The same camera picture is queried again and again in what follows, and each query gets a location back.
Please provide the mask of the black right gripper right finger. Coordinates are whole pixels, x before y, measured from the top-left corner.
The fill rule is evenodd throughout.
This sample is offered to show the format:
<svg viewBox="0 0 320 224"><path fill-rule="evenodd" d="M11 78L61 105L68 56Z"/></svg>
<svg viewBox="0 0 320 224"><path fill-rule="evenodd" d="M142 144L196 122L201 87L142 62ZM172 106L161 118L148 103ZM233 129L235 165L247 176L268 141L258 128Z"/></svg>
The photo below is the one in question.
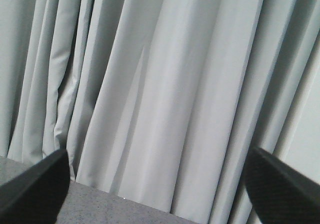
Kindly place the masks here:
<svg viewBox="0 0 320 224"><path fill-rule="evenodd" d="M254 147L244 165L245 188L263 224L318 224L320 186L266 150Z"/></svg>

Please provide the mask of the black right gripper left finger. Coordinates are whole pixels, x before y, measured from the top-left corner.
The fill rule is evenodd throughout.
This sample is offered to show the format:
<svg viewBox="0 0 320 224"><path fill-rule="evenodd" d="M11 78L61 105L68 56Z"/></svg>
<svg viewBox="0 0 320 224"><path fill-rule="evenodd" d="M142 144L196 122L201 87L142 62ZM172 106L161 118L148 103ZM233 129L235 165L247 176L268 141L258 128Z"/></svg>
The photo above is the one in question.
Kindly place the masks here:
<svg viewBox="0 0 320 224"><path fill-rule="evenodd" d="M0 222L56 223L69 186L68 152L59 149L0 187Z"/></svg>

